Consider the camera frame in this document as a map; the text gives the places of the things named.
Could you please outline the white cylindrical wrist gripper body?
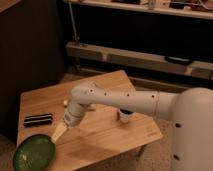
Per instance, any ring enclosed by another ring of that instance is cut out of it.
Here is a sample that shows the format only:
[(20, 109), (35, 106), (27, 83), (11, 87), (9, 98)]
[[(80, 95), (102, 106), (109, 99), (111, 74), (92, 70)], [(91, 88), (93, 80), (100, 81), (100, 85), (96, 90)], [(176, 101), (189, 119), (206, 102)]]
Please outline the white cylindrical wrist gripper body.
[(86, 113), (86, 106), (71, 102), (65, 109), (63, 121), (69, 127), (77, 126), (81, 123)]

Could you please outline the beige flat gripper finger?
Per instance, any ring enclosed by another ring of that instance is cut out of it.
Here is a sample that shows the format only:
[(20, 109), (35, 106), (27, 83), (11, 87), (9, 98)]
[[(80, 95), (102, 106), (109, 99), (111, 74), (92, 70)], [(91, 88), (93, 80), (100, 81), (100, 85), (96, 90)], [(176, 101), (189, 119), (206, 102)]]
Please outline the beige flat gripper finger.
[(51, 141), (52, 141), (53, 143), (56, 143), (57, 140), (58, 140), (67, 130), (68, 130), (68, 126), (67, 126), (64, 122), (60, 122), (60, 123), (56, 126), (56, 128), (55, 128), (55, 130), (54, 130), (54, 132), (53, 132), (53, 134), (52, 134), (52, 136), (51, 136)]

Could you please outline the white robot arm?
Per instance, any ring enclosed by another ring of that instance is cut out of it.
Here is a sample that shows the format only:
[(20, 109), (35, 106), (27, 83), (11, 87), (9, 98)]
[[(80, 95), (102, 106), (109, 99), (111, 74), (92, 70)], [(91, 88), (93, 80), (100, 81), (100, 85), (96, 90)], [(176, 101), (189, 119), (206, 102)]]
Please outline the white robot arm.
[(173, 122), (171, 171), (213, 171), (213, 90), (191, 88), (181, 93), (105, 90), (95, 82), (71, 89), (63, 120), (52, 139), (83, 120), (92, 104), (103, 104)]

